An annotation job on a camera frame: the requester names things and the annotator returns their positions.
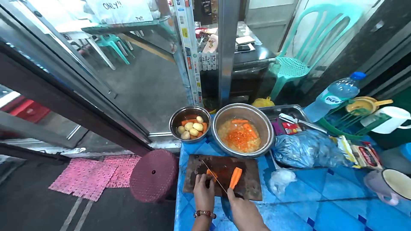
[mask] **bottle label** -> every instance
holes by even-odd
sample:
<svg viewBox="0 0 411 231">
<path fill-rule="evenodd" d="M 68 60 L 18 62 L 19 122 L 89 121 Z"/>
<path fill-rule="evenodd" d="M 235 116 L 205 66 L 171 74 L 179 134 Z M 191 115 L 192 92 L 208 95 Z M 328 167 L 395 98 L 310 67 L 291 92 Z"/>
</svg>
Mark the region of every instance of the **bottle label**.
<svg viewBox="0 0 411 231">
<path fill-rule="evenodd" d="M 325 89 L 323 91 L 323 93 L 321 93 L 320 99 L 326 104 L 339 105 L 339 104 L 341 104 L 342 102 L 346 101 L 349 98 L 339 98 L 339 97 L 333 95 L 332 93 L 330 93 L 328 91 L 328 89 Z"/>
</svg>

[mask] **stainless steel bowl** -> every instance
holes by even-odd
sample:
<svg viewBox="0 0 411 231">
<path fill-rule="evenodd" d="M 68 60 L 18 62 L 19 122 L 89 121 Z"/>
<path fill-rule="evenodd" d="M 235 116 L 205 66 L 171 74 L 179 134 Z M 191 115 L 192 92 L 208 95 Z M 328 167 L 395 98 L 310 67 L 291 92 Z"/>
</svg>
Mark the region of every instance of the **stainless steel bowl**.
<svg viewBox="0 0 411 231">
<path fill-rule="evenodd" d="M 256 127 L 261 139 L 261 145 L 257 151 L 250 153 L 236 152 L 228 148 L 218 137 L 217 131 L 219 127 L 224 122 L 231 120 L 234 117 L 240 117 L 249 120 Z M 264 155 L 270 148 L 275 136 L 274 129 L 272 128 L 268 117 L 256 107 L 248 104 L 229 104 L 223 107 L 215 115 L 211 126 L 212 135 L 214 136 L 214 139 L 216 140 L 220 148 L 229 155 L 239 158 L 256 158 Z"/>
<path fill-rule="evenodd" d="M 178 126 L 181 126 L 181 121 L 195 119 L 197 115 L 201 116 L 204 122 L 207 123 L 208 125 L 207 130 L 204 132 L 204 134 L 201 137 L 198 137 L 194 140 L 181 139 L 181 134 L 178 133 L 177 131 Z M 169 129 L 175 138 L 183 142 L 186 142 L 186 143 L 195 143 L 195 142 L 199 142 L 206 136 L 205 134 L 210 130 L 210 121 L 211 121 L 211 116 L 207 110 L 205 110 L 204 108 L 198 107 L 198 106 L 188 106 L 188 107 L 183 107 L 177 110 L 171 116 L 170 122 L 169 122 Z"/>
</svg>

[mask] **metal tray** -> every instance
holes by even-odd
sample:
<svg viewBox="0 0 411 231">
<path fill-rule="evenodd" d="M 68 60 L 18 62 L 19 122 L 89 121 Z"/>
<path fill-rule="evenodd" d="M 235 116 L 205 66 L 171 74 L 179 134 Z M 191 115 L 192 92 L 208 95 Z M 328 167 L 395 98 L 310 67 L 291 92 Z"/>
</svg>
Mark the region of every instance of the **metal tray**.
<svg viewBox="0 0 411 231">
<path fill-rule="evenodd" d="M 298 104 L 291 104 L 291 105 L 279 105 L 279 106 L 270 106 L 270 107 L 262 107 L 259 108 L 262 112 L 264 112 L 265 115 L 267 115 L 268 119 L 270 121 L 275 120 L 280 113 L 284 113 L 287 114 L 289 116 L 293 116 L 294 118 L 297 118 L 299 120 L 303 120 L 303 121 L 307 121 L 310 122 L 310 120 L 308 120 L 307 116 L 305 115 L 304 111 L 302 110 L 301 106 Z M 298 124 L 301 129 L 304 131 L 307 128 L 309 128 L 308 126 L 304 125 L 304 124 Z M 297 167 L 292 167 L 292 166 L 288 166 L 285 164 L 282 164 L 280 162 L 275 161 L 274 156 L 271 156 L 272 161 L 275 162 L 276 164 L 278 164 L 280 167 L 282 168 L 286 168 L 286 169 L 299 169 Z"/>
</svg>

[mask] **white table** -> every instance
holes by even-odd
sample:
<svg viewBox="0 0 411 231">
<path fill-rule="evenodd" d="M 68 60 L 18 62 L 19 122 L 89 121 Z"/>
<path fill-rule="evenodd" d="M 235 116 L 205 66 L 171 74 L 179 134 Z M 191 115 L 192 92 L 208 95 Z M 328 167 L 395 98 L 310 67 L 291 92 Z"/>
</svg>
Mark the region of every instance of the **white table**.
<svg viewBox="0 0 411 231">
<path fill-rule="evenodd" d="M 92 35 L 81 30 L 84 27 L 93 27 L 97 25 L 98 23 L 92 23 L 89 20 L 77 20 L 60 24 L 56 26 L 55 29 L 68 40 L 87 40 L 91 44 L 91 46 L 97 51 L 97 53 L 104 59 L 104 61 L 110 66 L 110 68 L 115 70 L 115 66 L 111 63 L 109 58 L 107 58 L 107 56 L 103 53 L 100 47 L 96 44 Z"/>
</svg>

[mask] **yellow plastic bag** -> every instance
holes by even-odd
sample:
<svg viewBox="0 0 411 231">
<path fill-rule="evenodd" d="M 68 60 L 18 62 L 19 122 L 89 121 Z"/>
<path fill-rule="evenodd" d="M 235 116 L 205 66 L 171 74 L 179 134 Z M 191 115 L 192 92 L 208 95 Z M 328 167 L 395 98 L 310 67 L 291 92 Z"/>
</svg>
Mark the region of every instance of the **yellow plastic bag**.
<svg viewBox="0 0 411 231">
<path fill-rule="evenodd" d="M 268 106 L 275 106 L 275 104 L 271 101 L 271 97 L 267 97 L 266 99 L 258 98 L 254 100 L 252 103 L 254 107 L 268 107 Z"/>
</svg>

